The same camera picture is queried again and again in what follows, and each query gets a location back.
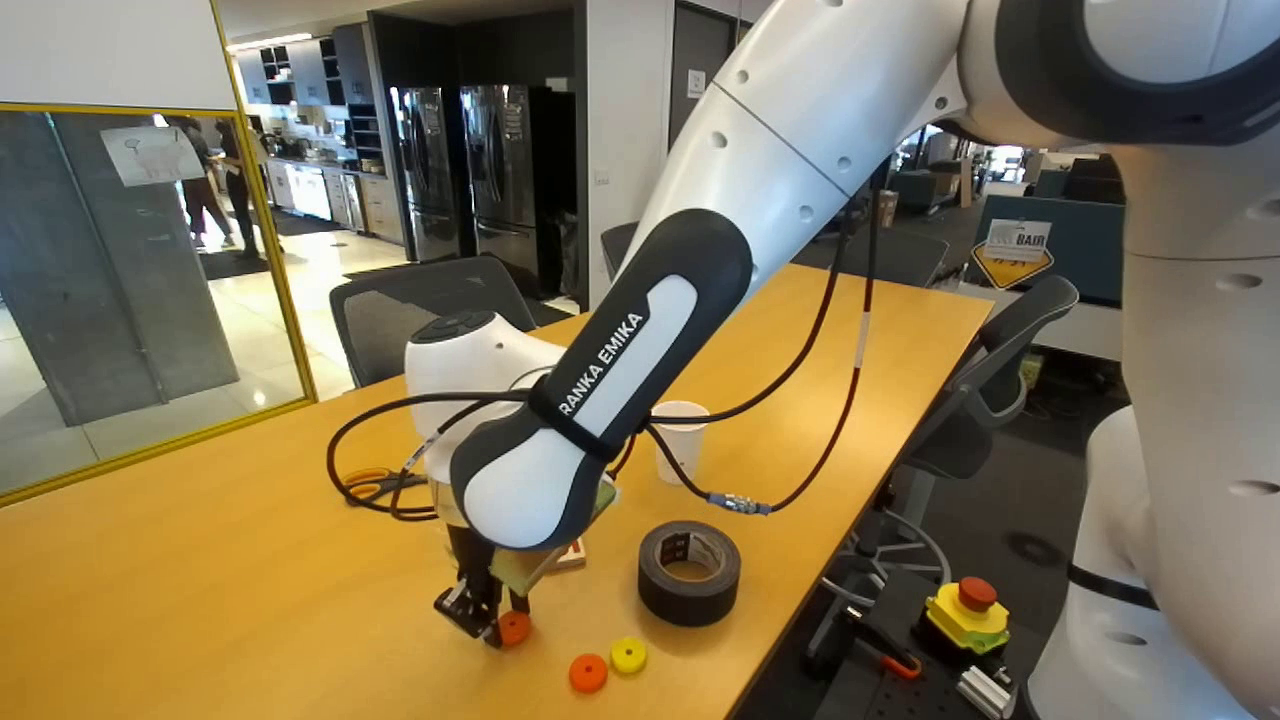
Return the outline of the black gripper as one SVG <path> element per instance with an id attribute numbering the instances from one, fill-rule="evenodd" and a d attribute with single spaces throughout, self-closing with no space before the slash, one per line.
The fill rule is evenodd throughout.
<path id="1" fill-rule="evenodd" d="M 533 587 L 528 552 L 498 548 L 472 530 L 453 530 L 450 548 L 455 561 L 455 586 L 446 587 L 433 610 L 472 640 L 498 634 L 500 649 L 520 649 L 533 638 Z M 516 592 L 514 610 L 498 620 L 500 592 Z"/>

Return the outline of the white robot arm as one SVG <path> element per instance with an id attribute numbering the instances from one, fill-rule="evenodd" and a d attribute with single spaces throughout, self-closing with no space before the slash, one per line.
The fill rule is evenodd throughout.
<path id="1" fill-rule="evenodd" d="M 1280 0 L 776 0 L 684 123 L 619 282 L 514 415 L 446 464 L 459 530 L 542 552 L 592 525 L 640 415 L 921 123 L 1122 163 L 1142 578 L 1257 704 L 1276 649 Z"/>

